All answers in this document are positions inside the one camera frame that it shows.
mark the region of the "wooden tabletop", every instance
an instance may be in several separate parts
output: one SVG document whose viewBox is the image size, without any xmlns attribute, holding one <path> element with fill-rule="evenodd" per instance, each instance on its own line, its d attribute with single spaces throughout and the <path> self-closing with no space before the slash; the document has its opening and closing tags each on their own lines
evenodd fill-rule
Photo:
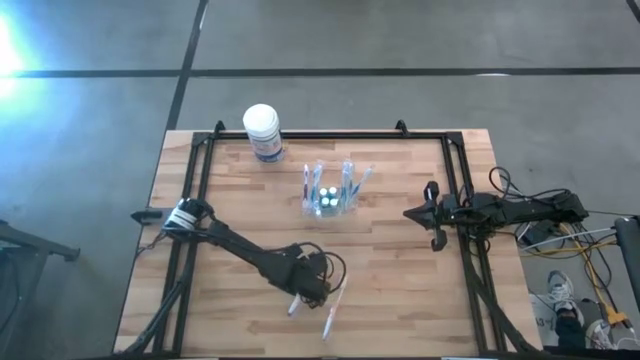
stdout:
<svg viewBox="0 0 640 360">
<path fill-rule="evenodd" d="M 490 191 L 487 174 L 495 157 L 489 134 L 462 132 L 475 189 Z M 150 206 L 172 208 L 179 200 L 192 133 L 167 133 Z M 323 183 L 339 184 L 346 158 L 356 164 L 358 178 L 375 165 L 357 211 L 331 220 L 306 218 L 300 208 L 303 165 L 323 160 Z M 183 356 L 477 354 L 455 232 L 448 230 L 449 244 L 434 253 L 432 234 L 402 216 L 402 211 L 424 202 L 422 190 L 429 180 L 438 181 L 441 193 L 449 191 L 441 145 L 435 140 L 292 140 L 286 141 L 285 160 L 277 164 L 258 162 L 247 141 L 217 141 L 207 196 L 216 216 L 265 248 L 316 242 L 345 259 L 349 282 L 331 336 L 323 342 L 324 321 L 337 293 L 324 307 L 300 308 L 289 318 L 291 295 L 269 285 L 251 265 L 201 244 Z M 158 231 L 157 226 L 145 227 L 141 245 Z M 540 348 L 516 244 L 509 236 L 491 241 L 489 258 L 500 305 L 527 340 Z M 165 240 L 137 260 L 116 350 L 131 344 L 156 312 L 170 246 Z M 174 320 L 170 318 L 168 335 Z M 488 320 L 485 328 L 491 338 Z"/>
</svg>

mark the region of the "black metal frame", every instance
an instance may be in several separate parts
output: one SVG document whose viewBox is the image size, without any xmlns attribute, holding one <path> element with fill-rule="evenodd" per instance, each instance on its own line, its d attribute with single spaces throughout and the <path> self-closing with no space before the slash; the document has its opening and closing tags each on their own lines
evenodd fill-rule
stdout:
<svg viewBox="0 0 640 360">
<path fill-rule="evenodd" d="M 62 256 L 65 261 L 74 261 L 80 255 L 80 249 L 71 248 L 56 242 L 31 235 L 14 229 L 4 220 L 0 220 L 0 241 L 6 241 L 17 246 L 27 247 L 36 251 Z"/>
<path fill-rule="evenodd" d="M 207 193 L 207 179 L 211 169 L 211 163 L 213 158 L 214 143 L 216 140 L 248 140 L 245 132 L 226 132 L 222 122 L 218 122 L 215 130 L 211 133 L 208 132 L 196 132 L 193 134 L 191 151 L 189 154 L 189 161 L 187 170 L 185 173 L 185 182 L 182 190 L 182 197 L 191 197 L 193 176 L 195 173 L 195 166 L 197 162 L 199 149 L 206 145 L 204 153 L 204 162 L 202 165 L 202 174 L 200 180 L 200 186 L 198 188 L 198 199 L 205 200 Z M 397 122 L 395 130 L 389 130 L 384 132 L 372 132 L 372 131 L 326 131 L 326 132 L 286 132 L 282 133 L 284 139 L 424 139 L 424 140 L 437 140 L 440 141 L 442 146 L 442 153 L 445 164 L 445 171 L 447 174 L 448 185 L 450 193 L 456 196 L 456 201 L 460 203 L 458 198 L 458 181 L 456 179 L 456 173 L 454 169 L 454 161 L 451 148 L 454 147 L 458 153 L 458 160 L 460 164 L 462 181 L 464 183 L 464 189 L 467 196 L 473 194 L 473 183 L 471 180 L 471 172 L 469 169 L 469 163 L 467 160 L 466 150 L 464 146 L 464 140 L 461 132 L 410 132 L 404 121 Z M 507 351 L 506 342 L 504 339 L 505 332 L 502 326 L 508 328 L 507 330 L 511 334 L 517 334 L 515 327 L 509 322 L 504 312 L 497 304 L 495 296 L 495 289 L 493 285 L 493 278 L 489 267 L 489 259 L 486 250 L 482 246 L 478 246 L 478 257 L 480 259 L 480 276 L 478 275 L 474 264 L 471 259 L 471 240 L 467 237 L 464 229 L 458 228 L 458 241 L 460 243 L 461 260 L 464 269 L 468 296 L 469 307 L 471 310 L 471 318 L 473 322 L 475 341 L 478 347 L 479 355 L 494 356 L 497 353 L 505 353 Z M 186 318 L 189 306 L 189 296 L 191 292 L 191 281 L 193 278 L 193 271 L 195 269 L 195 260 L 197 255 L 197 243 L 190 243 L 187 250 L 187 259 L 184 264 L 184 268 L 180 279 L 176 282 L 176 276 L 178 273 L 178 259 L 183 244 L 174 241 L 171 248 L 171 254 L 168 261 L 167 273 L 165 276 L 165 285 L 163 290 L 163 302 L 161 304 L 159 313 L 156 314 L 156 318 L 159 319 L 159 325 L 153 329 L 154 343 L 151 353 L 144 353 L 145 357 L 152 356 L 155 358 L 175 358 L 181 355 L 182 341 L 184 338 L 184 330 L 186 325 Z M 489 309 L 489 316 L 491 319 L 493 335 L 496 340 L 496 349 L 490 350 L 487 344 L 487 337 L 484 331 L 484 325 L 482 315 L 480 311 L 480 302 L 478 296 L 485 302 Z M 173 336 L 173 342 L 171 350 L 165 350 L 165 337 L 168 313 L 171 308 L 180 299 L 178 305 L 178 315 L 176 318 L 176 331 Z M 149 344 L 151 336 L 143 343 L 140 349 L 144 350 Z M 527 351 L 530 350 L 526 347 L 518 346 L 518 343 L 514 343 L 516 350 Z M 137 354 L 142 356 L 142 350 L 138 350 Z M 134 354 L 115 354 L 111 358 L 129 358 Z"/>
</svg>

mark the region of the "concrete floor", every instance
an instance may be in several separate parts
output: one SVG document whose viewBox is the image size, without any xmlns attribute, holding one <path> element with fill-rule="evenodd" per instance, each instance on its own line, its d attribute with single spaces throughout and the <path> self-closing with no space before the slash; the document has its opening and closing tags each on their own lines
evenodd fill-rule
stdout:
<svg viewBox="0 0 640 360">
<path fill-rule="evenodd" d="M 0 66 L 179 69 L 197 4 L 4 1 L 0 51 L 13 55 Z M 640 66 L 639 34 L 623 0 L 215 0 L 193 67 Z M 47 265 L 15 358 L 110 352 L 140 233 L 129 214 L 148 199 L 176 82 L 0 80 L 0 218 L 82 248 Z M 240 128 L 266 102 L 285 129 L 488 128 L 523 191 L 567 187 L 589 209 L 638 212 L 638 94 L 640 76 L 191 79 L 177 127 Z M 612 293 L 640 324 L 620 252 L 605 253 Z M 593 297 L 578 259 L 524 267 L 532 290 L 560 268 Z"/>
</svg>

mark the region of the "shoe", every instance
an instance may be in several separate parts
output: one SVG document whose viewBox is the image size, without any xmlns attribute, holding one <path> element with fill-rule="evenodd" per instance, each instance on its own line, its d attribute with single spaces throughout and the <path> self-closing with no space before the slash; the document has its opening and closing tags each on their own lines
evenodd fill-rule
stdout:
<svg viewBox="0 0 640 360">
<path fill-rule="evenodd" d="M 606 320 L 600 304 L 590 299 L 583 299 L 577 305 L 584 316 L 586 336 L 589 338 L 587 347 L 600 350 L 613 349 L 611 325 Z"/>
<path fill-rule="evenodd" d="M 547 290 L 556 314 L 561 310 L 573 311 L 580 324 L 584 326 L 584 316 L 574 300 L 573 283 L 567 274 L 560 270 L 551 271 L 547 278 Z"/>
</svg>

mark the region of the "yellow cable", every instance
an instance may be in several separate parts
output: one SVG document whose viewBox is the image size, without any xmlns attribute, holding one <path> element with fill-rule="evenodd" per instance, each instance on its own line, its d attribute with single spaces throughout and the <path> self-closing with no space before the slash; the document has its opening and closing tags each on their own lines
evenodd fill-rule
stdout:
<svg viewBox="0 0 640 360">
<path fill-rule="evenodd" d="M 564 224 L 560 224 L 560 227 L 562 228 L 562 230 L 564 230 L 567 233 L 567 235 L 571 235 L 572 234 L 572 232 Z M 580 254 L 584 258 L 584 261 L 587 264 L 587 267 L 589 268 L 589 275 L 590 276 L 587 276 L 587 277 L 591 281 L 591 284 L 593 285 L 593 290 L 595 291 L 596 296 L 598 296 L 598 299 L 600 300 L 600 303 L 602 303 L 602 305 L 604 305 L 605 311 L 607 312 L 607 320 L 609 321 L 609 324 L 615 325 L 617 323 L 623 322 L 624 320 L 627 320 L 627 315 L 626 314 L 624 314 L 622 312 L 617 312 L 613 308 L 613 306 L 611 306 L 611 305 L 609 305 L 607 303 L 607 301 L 605 300 L 604 296 L 602 296 L 602 293 L 600 292 L 600 289 L 598 288 L 598 285 L 596 283 L 596 272 L 595 272 L 595 270 L 593 268 L 593 264 L 591 263 L 591 259 L 589 257 L 587 257 L 587 255 L 585 254 L 585 248 L 582 247 L 580 242 L 576 238 L 572 238 L 572 240 L 576 244 L 576 247 L 580 249 Z"/>
<path fill-rule="evenodd" d="M 605 241 L 603 243 L 597 244 L 597 245 L 593 245 L 590 246 L 589 249 L 597 249 L 599 247 L 605 247 L 608 245 L 613 245 L 615 244 L 616 241 L 615 240 L 609 240 L 609 241 Z M 527 254 L 527 255 L 520 255 L 521 257 L 531 257 L 531 256 L 538 256 L 538 255 L 553 255 L 559 252 L 579 252 L 579 251 L 584 251 L 585 248 L 583 247 L 574 247 L 574 248 L 564 248 L 564 249 L 552 249 L 552 250 L 543 250 L 543 251 L 536 251 L 535 253 L 531 253 L 531 254 Z"/>
</svg>

